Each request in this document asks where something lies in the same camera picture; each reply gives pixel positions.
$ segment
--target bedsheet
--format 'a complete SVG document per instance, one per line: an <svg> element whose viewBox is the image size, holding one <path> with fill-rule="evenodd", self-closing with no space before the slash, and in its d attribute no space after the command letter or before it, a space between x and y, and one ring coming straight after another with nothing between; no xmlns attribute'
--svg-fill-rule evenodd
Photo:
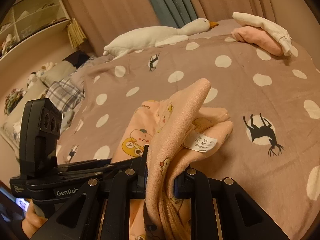
<svg viewBox="0 0 320 240"><path fill-rule="evenodd" d="M306 50L293 46L290 57L275 57L222 35L97 65L58 141L58 161L112 157L134 111L148 107L142 102L169 98L204 77L211 83L204 106L226 108L234 129L206 166L191 166L211 178L235 179L290 239L300 239L320 209L320 73ZM143 149L139 136L152 140L154 133L133 130L130 138ZM123 151L127 158L141 154Z"/></svg>

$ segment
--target care label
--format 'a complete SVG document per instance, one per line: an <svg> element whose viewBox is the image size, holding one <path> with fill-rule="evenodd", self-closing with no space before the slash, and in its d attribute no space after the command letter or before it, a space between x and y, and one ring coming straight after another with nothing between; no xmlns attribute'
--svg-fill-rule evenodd
<svg viewBox="0 0 320 240"><path fill-rule="evenodd" d="M182 146L197 152L207 152L216 145L217 141L217 139L210 138L193 130L186 137Z"/></svg>

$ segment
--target human hand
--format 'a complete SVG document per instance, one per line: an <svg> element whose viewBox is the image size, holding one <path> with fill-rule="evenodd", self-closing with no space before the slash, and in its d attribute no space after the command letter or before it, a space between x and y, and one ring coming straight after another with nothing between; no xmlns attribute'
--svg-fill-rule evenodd
<svg viewBox="0 0 320 240"><path fill-rule="evenodd" d="M30 202L26 218L22 221L22 230L27 237L31 238L33 234L47 221L47 218L40 217L36 214L33 202Z"/></svg>

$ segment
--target white goose plush toy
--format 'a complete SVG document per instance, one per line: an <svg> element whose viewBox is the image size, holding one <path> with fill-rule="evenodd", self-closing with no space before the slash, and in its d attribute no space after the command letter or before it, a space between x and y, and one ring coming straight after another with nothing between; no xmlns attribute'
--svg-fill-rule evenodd
<svg viewBox="0 0 320 240"><path fill-rule="evenodd" d="M111 41L104 47L103 55L111 54L115 57L114 59L117 59L134 50L186 41L190 35L206 32L217 25L218 23L199 18L184 25L181 29L167 26L135 29Z"/></svg>

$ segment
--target metal screw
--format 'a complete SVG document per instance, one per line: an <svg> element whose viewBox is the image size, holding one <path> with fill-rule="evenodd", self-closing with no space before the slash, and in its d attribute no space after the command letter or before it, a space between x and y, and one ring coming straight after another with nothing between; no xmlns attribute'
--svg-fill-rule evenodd
<svg viewBox="0 0 320 240"><path fill-rule="evenodd" d="M189 175L195 175L197 173L197 171L195 169L187 169L187 173Z"/></svg>
<svg viewBox="0 0 320 240"><path fill-rule="evenodd" d="M227 184L227 185L232 185L232 184L233 184L233 179L231 179L231 178L225 178L225 179L224 179L224 183Z"/></svg>
<svg viewBox="0 0 320 240"><path fill-rule="evenodd" d="M97 185L98 180L97 179L89 179L88 184L89 186L95 186Z"/></svg>
<svg viewBox="0 0 320 240"><path fill-rule="evenodd" d="M125 174L127 174L128 176L129 176L129 175L133 175L133 174L135 174L135 171L134 171L134 169L127 169L127 170L125 171Z"/></svg>

